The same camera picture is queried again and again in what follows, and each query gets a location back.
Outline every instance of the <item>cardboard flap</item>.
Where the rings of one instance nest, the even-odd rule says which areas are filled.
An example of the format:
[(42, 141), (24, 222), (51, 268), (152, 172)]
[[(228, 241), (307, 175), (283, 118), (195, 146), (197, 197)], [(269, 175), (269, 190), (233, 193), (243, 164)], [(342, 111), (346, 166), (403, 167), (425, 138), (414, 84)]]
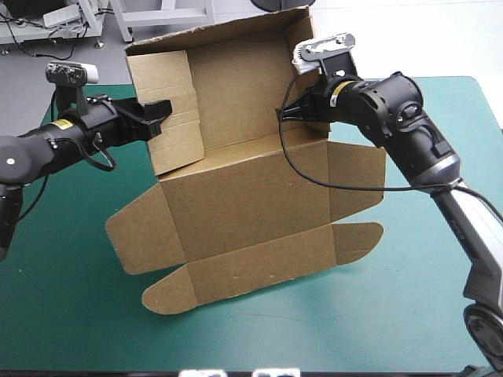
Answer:
[(192, 262), (148, 288), (143, 305), (176, 314), (316, 273), (368, 254), (382, 233), (377, 223), (325, 225)]
[(106, 230), (127, 273), (146, 273), (186, 262), (160, 185), (111, 216)]
[(252, 18), (232, 20), (223, 24), (195, 27), (186, 31), (131, 43), (126, 48), (126, 53), (132, 56), (180, 49), (195, 49), (261, 31), (281, 28), (308, 16), (309, 8), (304, 6)]
[[(346, 186), (383, 187), (386, 152), (383, 149), (329, 142), (330, 182)], [(373, 207), (383, 200), (382, 192), (330, 190), (330, 219), (337, 221)]]
[(198, 305), (193, 282), (184, 265), (159, 283), (148, 288), (141, 297), (143, 305), (155, 313), (183, 313)]
[(185, 51), (128, 57), (138, 100), (170, 99), (173, 113), (161, 125), (163, 133), (149, 141), (156, 175), (204, 158), (196, 91)]

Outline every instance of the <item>cardboard tab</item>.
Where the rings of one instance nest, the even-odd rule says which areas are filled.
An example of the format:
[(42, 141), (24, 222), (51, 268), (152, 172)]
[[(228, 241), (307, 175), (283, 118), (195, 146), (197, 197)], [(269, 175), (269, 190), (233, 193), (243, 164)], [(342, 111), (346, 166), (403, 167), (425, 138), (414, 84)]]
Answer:
[(127, 273), (146, 273), (186, 262), (160, 185), (112, 216), (106, 230)]
[(182, 313), (354, 262), (376, 246), (382, 233), (377, 223), (325, 225), (192, 262), (148, 288), (143, 305), (159, 314)]

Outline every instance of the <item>cardboard box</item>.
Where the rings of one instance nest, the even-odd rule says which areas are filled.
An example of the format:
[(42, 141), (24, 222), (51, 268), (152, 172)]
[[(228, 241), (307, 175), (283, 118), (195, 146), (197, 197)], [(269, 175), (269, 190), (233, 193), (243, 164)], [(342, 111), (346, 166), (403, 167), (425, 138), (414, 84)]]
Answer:
[[(107, 223), (124, 269), (185, 264), (148, 288), (144, 305), (172, 314), (353, 262), (379, 224), (331, 225), (378, 204), (382, 192), (329, 190), (287, 164), (275, 109), (294, 75), (292, 50), (313, 38), (307, 8), (200, 27), (127, 48), (141, 102), (169, 98), (173, 114), (149, 142), (159, 184)], [(316, 80), (298, 80), (292, 96)], [(383, 185), (385, 153), (328, 142), (287, 123), (296, 163), (344, 185)]]

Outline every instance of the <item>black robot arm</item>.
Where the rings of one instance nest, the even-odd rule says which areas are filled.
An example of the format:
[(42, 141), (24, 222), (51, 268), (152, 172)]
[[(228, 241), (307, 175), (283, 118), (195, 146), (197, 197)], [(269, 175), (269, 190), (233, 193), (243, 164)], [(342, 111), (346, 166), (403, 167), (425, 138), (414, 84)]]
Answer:
[(419, 86), (400, 72), (384, 80), (361, 79), (351, 58), (353, 45), (354, 37), (345, 34), (305, 41), (296, 47), (293, 63), (299, 73), (319, 69), (320, 75), (301, 97), (278, 112), (287, 160), (311, 179), (288, 156), (281, 128), (288, 120), (350, 123), (376, 147), (385, 148), (411, 187), (383, 191), (417, 189), (428, 193), (470, 258), (472, 268), (464, 296), (475, 304), (465, 310), (465, 323), (493, 369), (503, 372), (502, 217), (463, 182), (461, 160), (424, 111)]
[[(82, 160), (112, 171), (116, 162), (108, 148), (152, 139), (171, 114), (168, 100), (139, 104), (136, 98), (84, 97), (83, 86), (97, 82), (96, 68), (88, 64), (54, 61), (46, 77), (56, 84), (59, 119), (19, 137), (0, 137), (0, 261), (19, 221), (24, 186)], [(108, 163), (91, 157), (97, 153)]]

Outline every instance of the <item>yellow label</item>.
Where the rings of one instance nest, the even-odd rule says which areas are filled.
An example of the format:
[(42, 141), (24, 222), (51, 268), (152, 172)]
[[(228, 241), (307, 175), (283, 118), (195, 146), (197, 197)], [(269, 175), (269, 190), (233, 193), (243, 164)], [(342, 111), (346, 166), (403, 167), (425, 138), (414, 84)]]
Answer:
[(58, 119), (54, 122), (51, 122), (50, 124), (53, 124), (56, 127), (60, 127), (62, 130), (66, 130), (67, 128), (73, 126), (73, 123), (66, 119)]

